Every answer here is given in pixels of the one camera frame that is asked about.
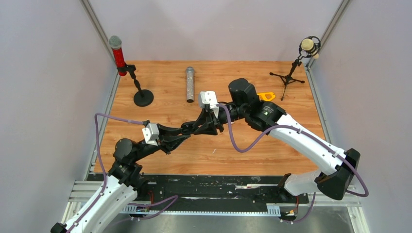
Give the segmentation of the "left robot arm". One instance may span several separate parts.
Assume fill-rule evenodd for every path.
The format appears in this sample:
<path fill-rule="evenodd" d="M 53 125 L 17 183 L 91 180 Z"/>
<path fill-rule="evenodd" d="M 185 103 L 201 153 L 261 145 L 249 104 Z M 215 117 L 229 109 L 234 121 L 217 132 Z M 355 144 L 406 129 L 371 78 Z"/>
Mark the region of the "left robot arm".
<path fill-rule="evenodd" d="M 101 233 L 126 205 L 148 197 L 148 180 L 137 161 L 160 150 L 170 154 L 190 135 L 160 124 L 144 126 L 141 141 L 123 138 L 116 143 L 115 161 L 100 188 L 66 223 L 56 223 L 52 233 Z"/>

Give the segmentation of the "black earbud charging case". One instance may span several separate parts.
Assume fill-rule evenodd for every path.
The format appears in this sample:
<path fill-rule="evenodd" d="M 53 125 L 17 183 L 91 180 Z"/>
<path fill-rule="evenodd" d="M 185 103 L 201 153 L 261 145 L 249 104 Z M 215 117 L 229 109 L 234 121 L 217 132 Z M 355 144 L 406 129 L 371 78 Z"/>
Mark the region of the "black earbud charging case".
<path fill-rule="evenodd" d="M 193 134 L 197 127 L 194 127 L 195 121 L 185 122 L 181 125 L 181 134 L 182 135 L 191 135 Z"/>

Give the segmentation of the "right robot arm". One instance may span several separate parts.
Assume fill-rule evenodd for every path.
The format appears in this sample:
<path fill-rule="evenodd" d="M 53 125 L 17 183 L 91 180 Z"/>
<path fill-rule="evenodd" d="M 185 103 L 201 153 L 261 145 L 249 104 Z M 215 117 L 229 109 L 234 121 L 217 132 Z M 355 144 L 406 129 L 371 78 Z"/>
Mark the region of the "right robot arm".
<path fill-rule="evenodd" d="M 232 100 L 219 103 L 213 91 L 199 94 L 202 111 L 196 121 L 184 123 L 189 134 L 216 135 L 224 124 L 244 119 L 248 126 L 281 140 L 317 165 L 317 170 L 303 174 L 285 174 L 278 184 L 278 198 L 291 202 L 296 196 L 321 192 L 334 200 L 343 199 L 354 177 L 360 153 L 344 150 L 321 139 L 299 124 L 283 108 L 271 101 L 261 100 L 255 87 L 245 78 L 233 80 L 228 86 Z"/>

